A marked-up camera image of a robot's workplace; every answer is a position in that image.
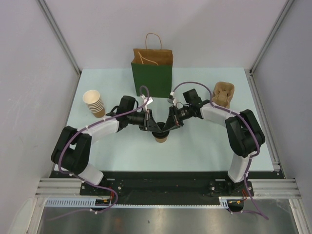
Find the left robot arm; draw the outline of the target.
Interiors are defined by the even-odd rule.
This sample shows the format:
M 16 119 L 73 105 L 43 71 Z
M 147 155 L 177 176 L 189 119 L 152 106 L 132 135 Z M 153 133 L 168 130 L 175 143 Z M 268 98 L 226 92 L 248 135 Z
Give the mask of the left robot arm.
M 78 130 L 71 126 L 63 128 L 51 155 L 51 161 L 67 172 L 91 183 L 91 190 L 97 195 L 104 194 L 108 183 L 104 174 L 89 163 L 91 145 L 109 134 L 114 134 L 128 124 L 137 125 L 142 131 L 162 132 L 153 118 L 152 110 L 145 107 L 134 108 L 137 100 L 123 96 L 118 106 L 103 120 Z

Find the brown paper coffee cup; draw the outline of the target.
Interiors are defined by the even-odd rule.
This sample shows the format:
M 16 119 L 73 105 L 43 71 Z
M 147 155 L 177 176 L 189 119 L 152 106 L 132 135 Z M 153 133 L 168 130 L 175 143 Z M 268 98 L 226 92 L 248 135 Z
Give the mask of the brown paper coffee cup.
M 164 143 L 167 140 L 167 137 L 164 137 L 164 138 L 157 138 L 157 137 L 155 137 L 155 140 L 158 143 Z

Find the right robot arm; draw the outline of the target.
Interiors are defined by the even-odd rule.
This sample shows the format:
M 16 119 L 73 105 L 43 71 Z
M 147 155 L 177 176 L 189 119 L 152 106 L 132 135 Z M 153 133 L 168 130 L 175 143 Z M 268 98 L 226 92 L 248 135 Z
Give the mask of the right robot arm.
M 183 93 L 186 105 L 177 108 L 169 107 L 168 118 L 162 128 L 163 132 L 178 129 L 183 121 L 192 117 L 212 121 L 225 127 L 230 147 L 234 153 L 225 191 L 229 195 L 237 195 L 242 191 L 242 181 L 248 177 L 248 171 L 253 157 L 260 152 L 265 143 L 264 133 L 254 115 L 246 109 L 236 113 L 209 100 L 202 100 L 195 89 Z

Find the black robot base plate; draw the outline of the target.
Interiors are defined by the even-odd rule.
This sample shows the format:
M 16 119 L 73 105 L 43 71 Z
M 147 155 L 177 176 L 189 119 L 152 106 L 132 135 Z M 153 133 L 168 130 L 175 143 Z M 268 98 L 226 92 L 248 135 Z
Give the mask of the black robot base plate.
M 51 178 L 68 179 L 78 183 L 81 196 L 110 197 L 130 206 L 203 206 L 216 205 L 220 197 L 242 198 L 254 193 L 256 180 L 283 179 L 281 172 L 250 172 L 247 183 L 235 184 L 225 171 L 221 172 L 105 172 L 101 188 L 95 188 L 79 179 L 59 172 Z

